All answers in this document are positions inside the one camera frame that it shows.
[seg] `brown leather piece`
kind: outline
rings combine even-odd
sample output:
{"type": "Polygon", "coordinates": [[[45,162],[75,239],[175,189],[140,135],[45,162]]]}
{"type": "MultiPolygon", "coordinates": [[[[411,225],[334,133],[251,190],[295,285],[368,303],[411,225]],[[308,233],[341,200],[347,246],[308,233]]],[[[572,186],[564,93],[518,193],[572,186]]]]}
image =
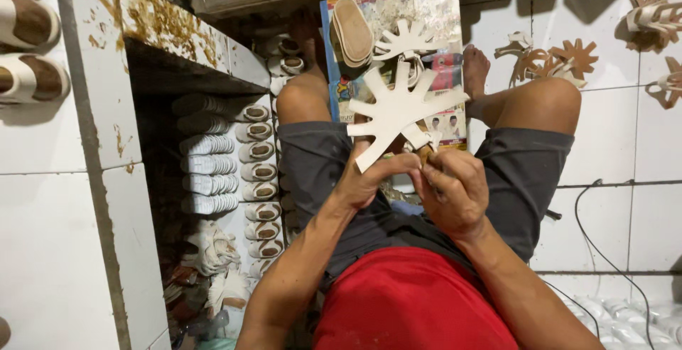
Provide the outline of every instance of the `brown leather piece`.
{"type": "Polygon", "coordinates": [[[16,8],[13,34],[21,41],[40,45],[50,38],[50,15],[33,0],[12,0],[16,8]]]}
{"type": "Polygon", "coordinates": [[[14,78],[9,70],[4,67],[0,67],[0,92],[5,93],[6,91],[12,89],[14,85],[14,78]]]}
{"type": "Polygon", "coordinates": [[[33,99],[36,101],[50,101],[61,95],[61,77],[55,67],[34,56],[22,56],[19,58],[28,65],[36,75],[36,93],[33,99]]]}

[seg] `knee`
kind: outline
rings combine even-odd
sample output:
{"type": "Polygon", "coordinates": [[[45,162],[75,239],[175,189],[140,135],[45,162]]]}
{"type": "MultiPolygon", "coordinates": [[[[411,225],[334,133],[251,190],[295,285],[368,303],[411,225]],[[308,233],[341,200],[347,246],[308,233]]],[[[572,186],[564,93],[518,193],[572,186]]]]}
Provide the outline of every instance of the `knee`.
{"type": "Polygon", "coordinates": [[[578,123],[583,99],[578,88],[564,78],[548,77],[532,81],[529,95],[545,114],[578,123]]]}

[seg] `black wire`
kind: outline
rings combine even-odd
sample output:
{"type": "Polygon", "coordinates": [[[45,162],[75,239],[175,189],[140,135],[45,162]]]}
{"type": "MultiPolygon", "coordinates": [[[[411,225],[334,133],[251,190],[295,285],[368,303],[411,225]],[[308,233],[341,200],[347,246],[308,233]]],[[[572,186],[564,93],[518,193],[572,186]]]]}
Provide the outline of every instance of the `black wire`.
{"type": "Polygon", "coordinates": [[[644,292],[642,291],[642,289],[640,289],[640,287],[637,286],[637,284],[635,284],[635,282],[634,282],[633,280],[631,280],[630,278],[628,278],[628,277],[627,277],[627,276],[626,276],[618,267],[616,267],[616,265],[614,265],[608,258],[606,258],[605,255],[603,255],[603,254],[601,253],[601,251],[600,251],[600,250],[597,248],[597,246],[592,242],[592,240],[590,240],[590,237],[587,236],[587,233],[585,232],[585,229],[583,228],[583,224],[580,223],[580,219],[579,219],[579,217],[578,217],[578,201],[579,201],[580,198],[585,194],[585,192],[586,192],[587,190],[589,190],[589,189],[592,188],[593,186],[599,185],[599,184],[601,184],[601,178],[600,178],[599,180],[597,180],[597,181],[592,182],[592,185],[587,186],[582,192],[580,192],[580,194],[578,195],[578,197],[575,199],[575,220],[578,222],[578,227],[580,227],[580,231],[583,233],[585,239],[592,245],[592,247],[593,247],[595,250],[597,250],[597,252],[598,252],[599,255],[601,256],[601,258],[604,258],[604,260],[606,260],[606,262],[608,262],[609,265],[611,265],[614,269],[616,269],[616,271],[617,271],[621,276],[625,277],[626,280],[628,280],[633,286],[635,286],[635,287],[637,288],[637,290],[638,290],[640,293],[642,293],[642,296],[644,297],[644,303],[646,304],[646,339],[649,341],[649,346],[651,346],[651,348],[652,348],[653,350],[656,350],[656,349],[654,349],[654,347],[653,347],[653,343],[652,343],[652,341],[651,341],[651,336],[649,335],[649,320],[650,320],[650,318],[651,318],[651,310],[649,309],[649,300],[646,298],[646,294],[644,294],[644,292]]]}
{"type": "Polygon", "coordinates": [[[597,319],[595,318],[595,316],[593,316],[592,313],[590,313],[590,311],[587,311],[587,309],[585,309],[585,308],[583,307],[583,305],[581,305],[580,303],[576,302],[573,298],[571,298],[571,297],[569,297],[568,295],[566,295],[566,293],[564,293],[563,291],[559,290],[558,287],[556,287],[555,285],[552,285],[551,283],[549,283],[549,282],[547,282],[547,281],[545,281],[545,280],[542,280],[542,281],[544,281],[544,283],[546,283],[547,285],[550,285],[551,287],[553,287],[554,290],[556,290],[556,291],[558,291],[559,293],[563,294],[563,296],[566,297],[566,298],[568,298],[569,300],[571,300],[571,302],[573,302],[573,303],[575,303],[576,305],[580,306],[580,308],[581,308],[582,310],[584,310],[590,317],[592,317],[592,320],[594,320],[594,322],[595,322],[595,328],[597,328],[597,338],[599,338],[599,323],[597,322],[597,319]]]}

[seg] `man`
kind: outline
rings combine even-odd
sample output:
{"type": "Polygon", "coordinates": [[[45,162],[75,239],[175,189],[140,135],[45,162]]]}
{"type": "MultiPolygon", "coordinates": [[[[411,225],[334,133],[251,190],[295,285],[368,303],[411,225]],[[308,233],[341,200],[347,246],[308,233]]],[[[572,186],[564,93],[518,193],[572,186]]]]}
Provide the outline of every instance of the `man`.
{"type": "Polygon", "coordinates": [[[457,127],[457,116],[450,116],[450,124],[445,129],[445,135],[448,137],[460,137],[460,128],[457,127]]]}
{"type": "Polygon", "coordinates": [[[318,287],[315,349],[603,349],[526,265],[574,140],[579,91],[549,78],[485,95],[490,62],[469,46],[467,112],[491,128],[476,158],[450,149],[422,166],[398,154],[361,174],[353,160],[369,142],[352,146],[331,122],[317,27],[309,15],[297,23],[310,24],[291,33],[313,66],[287,83],[277,114],[305,228],[254,290],[237,349],[284,348],[318,287]],[[377,192],[398,173],[428,217],[394,212],[377,192]]]}

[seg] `brown insole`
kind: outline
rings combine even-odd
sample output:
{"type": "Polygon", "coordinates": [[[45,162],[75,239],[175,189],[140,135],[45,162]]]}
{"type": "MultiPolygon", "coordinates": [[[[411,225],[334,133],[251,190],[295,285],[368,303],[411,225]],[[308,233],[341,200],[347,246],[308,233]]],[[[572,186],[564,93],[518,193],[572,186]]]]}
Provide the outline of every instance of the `brown insole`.
{"type": "Polygon", "coordinates": [[[21,41],[40,45],[50,38],[50,15],[33,0],[12,0],[16,8],[14,35],[21,41]]]}
{"type": "Polygon", "coordinates": [[[362,61],[371,53],[373,37],[362,12],[353,0],[339,0],[334,6],[337,30],[346,56],[362,61]]]}
{"type": "Polygon", "coordinates": [[[34,100],[50,101],[61,95],[61,77],[54,66],[30,55],[21,56],[19,60],[28,65],[36,75],[34,100]]]}

